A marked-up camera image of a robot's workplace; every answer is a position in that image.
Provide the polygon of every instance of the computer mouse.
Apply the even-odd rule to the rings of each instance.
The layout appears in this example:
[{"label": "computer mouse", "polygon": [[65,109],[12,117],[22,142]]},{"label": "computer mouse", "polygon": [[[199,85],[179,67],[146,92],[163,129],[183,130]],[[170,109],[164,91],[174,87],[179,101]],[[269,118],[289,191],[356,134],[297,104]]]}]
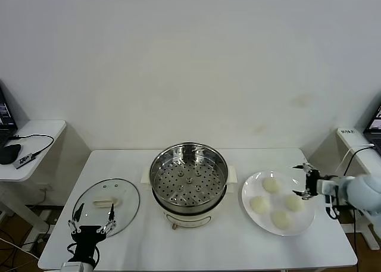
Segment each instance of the computer mouse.
[{"label": "computer mouse", "polygon": [[16,161],[20,149],[20,144],[8,145],[0,148],[0,164],[7,165]]}]

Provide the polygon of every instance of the white plate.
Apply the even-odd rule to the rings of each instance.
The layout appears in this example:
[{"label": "white plate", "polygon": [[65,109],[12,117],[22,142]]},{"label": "white plate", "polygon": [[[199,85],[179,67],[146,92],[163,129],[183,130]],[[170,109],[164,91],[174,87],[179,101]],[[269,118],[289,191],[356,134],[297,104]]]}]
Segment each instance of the white plate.
[{"label": "white plate", "polygon": [[[266,177],[276,178],[282,185],[282,190],[277,194],[270,194],[262,187],[262,180]],[[287,209],[284,198],[293,194],[292,190],[303,190],[303,185],[298,180],[279,172],[263,171],[249,177],[242,188],[242,202],[248,215],[263,229],[281,236],[300,235],[305,232],[315,219],[315,208],[311,201],[304,201],[305,208],[301,212]],[[250,207],[250,200],[255,196],[264,196],[271,205],[268,214],[256,214]],[[286,211],[292,221],[287,230],[278,229],[271,221],[270,214],[275,210]]]}]

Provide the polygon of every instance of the black cable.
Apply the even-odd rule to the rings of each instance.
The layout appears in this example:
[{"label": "black cable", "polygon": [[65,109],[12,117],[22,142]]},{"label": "black cable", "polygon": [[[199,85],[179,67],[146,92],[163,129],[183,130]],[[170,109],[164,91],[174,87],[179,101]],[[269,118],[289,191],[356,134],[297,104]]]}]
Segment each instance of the black cable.
[{"label": "black cable", "polygon": [[74,251],[72,251],[70,248],[72,248],[73,246],[76,246],[76,245],[77,245],[77,243],[75,243],[75,242],[72,244],[69,244],[68,247],[66,247],[67,252],[74,255]]},{"label": "black cable", "polygon": [[[29,228],[27,230],[27,232],[25,232],[25,234],[23,235],[23,238],[21,238],[21,241],[20,243],[18,244],[19,247],[21,247],[21,245],[23,244],[25,238],[28,236],[28,234],[30,233],[30,231],[33,229],[33,226],[31,228]],[[15,253],[13,254],[13,257],[12,257],[12,268],[14,268],[14,261],[16,259],[16,255],[17,255],[17,252],[19,251],[19,249],[15,248]]]},{"label": "black cable", "polygon": [[[359,153],[360,151],[362,150],[366,150],[366,149],[370,149],[370,148],[375,148],[375,146],[369,146],[369,147],[365,147],[365,148],[362,148],[362,149],[359,149],[357,150],[356,152],[353,153],[351,159],[349,160],[348,162],[348,165],[346,166],[346,169],[344,171],[344,176],[346,175],[346,173],[348,172],[349,170],[349,167],[351,166],[351,163],[352,163],[352,160],[353,158],[356,156],[357,153]],[[359,271],[359,268],[358,268],[358,256],[357,256],[357,243],[356,243],[356,211],[355,209],[353,209],[353,229],[354,229],[354,246],[355,246],[355,254],[356,254],[356,257],[357,257],[357,263],[356,263],[356,269],[357,269],[357,272]]]},{"label": "black cable", "polygon": [[[3,234],[7,235],[11,239],[12,243],[15,244],[13,237],[8,232],[5,232],[2,229],[0,229],[0,232],[3,232]],[[14,247],[12,246],[9,248],[0,248],[0,250],[10,250],[10,249],[14,249]]]},{"label": "black cable", "polygon": [[99,263],[99,257],[101,256],[101,254],[99,253],[98,247],[95,247],[95,251],[96,251],[96,263],[95,263],[94,269],[98,265],[98,263]]},{"label": "black cable", "polygon": [[353,155],[352,155],[351,159],[349,160],[348,165],[346,166],[346,169],[345,169],[345,171],[344,171],[344,174],[343,174],[344,176],[345,176],[346,173],[348,172],[349,166],[351,165],[352,160],[353,160],[353,158],[355,158],[356,154],[359,153],[359,152],[361,152],[362,150],[366,150],[366,149],[370,149],[370,148],[373,148],[373,149],[374,149],[375,146],[372,145],[372,146],[369,146],[369,147],[365,147],[365,148],[359,149],[359,150],[357,150],[356,152],[353,153]]},{"label": "black cable", "polygon": [[[75,243],[75,242],[72,244],[69,244],[68,247],[66,247],[67,252],[74,255],[74,251],[72,251],[70,248],[72,248],[73,246],[76,246],[76,245],[77,245],[77,243]],[[96,251],[96,261],[95,261],[94,269],[98,265],[99,260],[100,260],[100,256],[101,256],[101,253],[99,252],[98,247],[95,247],[95,251]]]},{"label": "black cable", "polygon": [[48,227],[48,230],[43,234],[43,236],[38,237],[35,241],[24,243],[24,244],[22,244],[20,247],[23,247],[23,246],[25,246],[25,245],[32,244],[32,243],[37,244],[38,241],[39,241],[40,239],[43,239],[46,235],[48,235],[49,230],[50,230],[50,224],[48,224],[48,226],[49,226],[49,227]]},{"label": "black cable", "polygon": [[14,136],[10,136],[8,138],[8,140],[19,140],[19,139],[24,139],[24,138],[30,138],[30,137],[33,137],[33,136],[40,136],[40,137],[48,137],[50,139],[52,139],[50,141],[50,143],[48,145],[46,145],[44,148],[42,148],[41,150],[38,150],[36,151],[35,153],[33,153],[33,156],[37,156],[38,154],[40,154],[42,151],[44,151],[46,148],[48,148],[49,146],[51,146],[54,142],[54,138],[50,135],[45,135],[45,134],[31,134],[31,135],[28,135],[28,136],[19,136],[19,135],[14,135]]},{"label": "black cable", "polygon": [[43,199],[42,199],[42,201],[39,201],[37,204],[32,205],[31,207],[28,207],[28,209],[35,208],[36,206],[42,204],[45,201],[46,201],[46,189],[43,190]]},{"label": "black cable", "polygon": [[[356,210],[353,209],[353,220],[354,220],[354,223],[353,223],[353,229],[355,231],[354,233],[354,246],[355,246],[355,254],[356,254],[356,257],[357,257],[357,244],[356,244]],[[357,269],[357,272],[358,272],[358,257],[357,257],[357,263],[356,263],[356,269]]]},{"label": "black cable", "polygon": [[[0,232],[3,232],[5,235],[7,235],[12,240],[12,243],[15,244],[15,241],[14,241],[12,236],[10,236],[7,232],[5,232],[3,230],[0,230]],[[8,259],[10,259],[12,257],[12,255],[15,252],[16,248],[15,247],[4,248],[4,249],[1,249],[1,250],[10,250],[10,249],[12,249],[12,252],[7,256],[7,258],[3,262],[0,263],[0,267],[1,266],[5,266],[6,268],[13,268],[13,267],[10,267],[10,266],[6,265],[5,263],[8,261]]]}]

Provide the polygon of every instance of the stainless steel steamer basket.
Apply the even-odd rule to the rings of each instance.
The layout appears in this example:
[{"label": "stainless steel steamer basket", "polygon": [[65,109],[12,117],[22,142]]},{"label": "stainless steel steamer basket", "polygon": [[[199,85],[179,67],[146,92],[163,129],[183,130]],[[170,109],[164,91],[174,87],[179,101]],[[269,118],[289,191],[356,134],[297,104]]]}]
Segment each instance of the stainless steel steamer basket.
[{"label": "stainless steel steamer basket", "polygon": [[180,215],[197,215],[222,200],[228,172],[224,158],[215,149],[181,143],[154,159],[149,181],[162,207]]}]

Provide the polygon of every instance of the floor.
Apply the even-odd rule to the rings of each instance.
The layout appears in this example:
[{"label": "floor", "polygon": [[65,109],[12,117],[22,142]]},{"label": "floor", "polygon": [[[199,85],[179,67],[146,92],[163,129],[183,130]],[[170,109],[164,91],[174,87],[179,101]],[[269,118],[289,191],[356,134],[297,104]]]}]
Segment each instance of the floor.
[{"label": "floor", "polygon": [[[57,221],[60,215],[60,211],[53,211],[51,216],[48,219],[49,224],[54,224]],[[351,217],[348,214],[344,214],[341,219],[341,223],[348,223],[351,221]],[[14,240],[15,243],[20,245],[23,243],[23,239],[26,237],[27,233],[31,229],[30,225],[20,218],[17,215],[12,217],[7,217],[0,224],[0,237],[5,240],[10,240],[10,237],[6,234],[8,233]],[[350,243],[354,243],[354,235],[347,235]],[[0,272],[9,271],[13,267],[18,267],[25,263],[27,265],[18,268],[17,270],[12,270],[12,272],[41,272],[42,270],[38,269],[37,261],[30,255],[25,254],[21,251],[14,251],[9,249],[11,246],[5,242],[0,241]],[[35,245],[33,252],[35,255],[39,256],[43,248],[45,247],[45,242],[41,241]],[[362,235],[357,235],[357,253],[359,259],[359,271],[360,272],[381,272],[381,251],[371,251],[369,250],[365,240]],[[346,268],[330,268],[324,272],[357,272],[356,266],[346,267]]]},{"label": "floor", "polygon": [[[35,213],[39,214],[39,210],[33,210]],[[49,224],[55,224],[61,211],[53,211],[48,218]],[[12,217],[6,217],[0,224],[0,237],[7,241],[14,242],[20,246],[31,229],[31,225],[20,218],[18,215]],[[40,241],[37,245],[33,247],[33,253],[39,256],[46,242]],[[11,245],[0,241],[0,272],[6,272],[13,267],[18,267],[20,265],[26,264],[12,272],[41,272],[41,269],[37,267],[37,260],[32,256],[25,254],[20,250],[13,249]]]}]

